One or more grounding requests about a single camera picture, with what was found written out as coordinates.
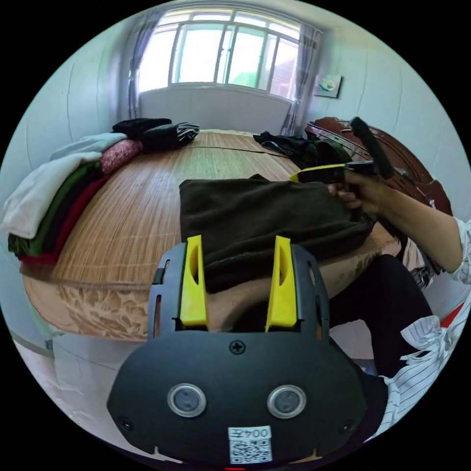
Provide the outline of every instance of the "qr code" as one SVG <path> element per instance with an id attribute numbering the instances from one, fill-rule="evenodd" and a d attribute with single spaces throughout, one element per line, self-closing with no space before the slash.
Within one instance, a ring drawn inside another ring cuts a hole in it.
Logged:
<path id="1" fill-rule="evenodd" d="M 230 440 L 229 446 L 232 464 L 264 463 L 272 460 L 270 440 Z"/>

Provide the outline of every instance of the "label sticker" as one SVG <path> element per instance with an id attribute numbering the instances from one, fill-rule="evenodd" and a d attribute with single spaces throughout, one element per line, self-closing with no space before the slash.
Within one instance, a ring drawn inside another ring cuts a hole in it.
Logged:
<path id="1" fill-rule="evenodd" d="M 229 427 L 229 455 L 231 464 L 253 464 L 272 461 L 271 428 Z"/>

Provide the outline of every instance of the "dark green towel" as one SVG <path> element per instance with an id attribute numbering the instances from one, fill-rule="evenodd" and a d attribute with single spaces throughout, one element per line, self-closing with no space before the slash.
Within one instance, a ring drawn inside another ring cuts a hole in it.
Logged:
<path id="1" fill-rule="evenodd" d="M 51 227 L 51 223 L 57 210 L 67 193 L 74 187 L 74 185 L 84 178 L 88 172 L 93 169 L 99 168 L 100 162 L 91 162 L 81 165 L 77 170 L 72 172 L 60 186 L 51 201 L 51 204 L 46 211 L 41 223 L 39 224 L 38 232 L 33 239 L 25 239 L 16 235 L 10 234 L 8 236 L 8 250 L 17 255 L 29 255 L 31 257 L 40 257 L 43 253 L 43 244 L 46 235 Z"/>
<path id="2" fill-rule="evenodd" d="M 375 223 L 367 214 L 354 220 L 318 182 L 269 182 L 260 176 L 186 180 L 180 202 L 182 240 L 203 239 L 209 293 L 271 276 L 276 236 L 322 261 L 359 248 Z"/>

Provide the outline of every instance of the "hand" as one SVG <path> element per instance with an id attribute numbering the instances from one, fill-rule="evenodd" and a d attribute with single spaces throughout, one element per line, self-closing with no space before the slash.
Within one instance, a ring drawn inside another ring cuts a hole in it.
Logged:
<path id="1" fill-rule="evenodd" d="M 359 189 L 356 195 L 351 191 L 351 185 Z M 330 194 L 338 196 L 348 209 L 363 208 L 364 212 L 379 213 L 382 211 L 383 195 L 386 186 L 371 177 L 365 177 L 355 172 L 345 171 L 345 183 L 328 185 Z"/>

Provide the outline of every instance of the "person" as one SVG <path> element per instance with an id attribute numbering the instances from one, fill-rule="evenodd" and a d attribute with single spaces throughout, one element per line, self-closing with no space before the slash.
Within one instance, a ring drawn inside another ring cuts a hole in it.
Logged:
<path id="1" fill-rule="evenodd" d="M 351 185 L 357 187 L 354 193 Z M 434 259 L 452 279 L 471 284 L 471 221 L 463 222 L 394 190 L 383 182 L 345 172 L 330 193 L 349 209 L 383 216 Z M 471 293 L 448 328 L 440 326 L 407 268 L 382 255 L 330 300 L 331 327 L 363 320 L 371 332 L 378 375 L 364 382 L 368 410 L 344 447 L 313 456 L 325 466 L 380 435 L 411 410 L 446 365 L 470 313 Z"/>

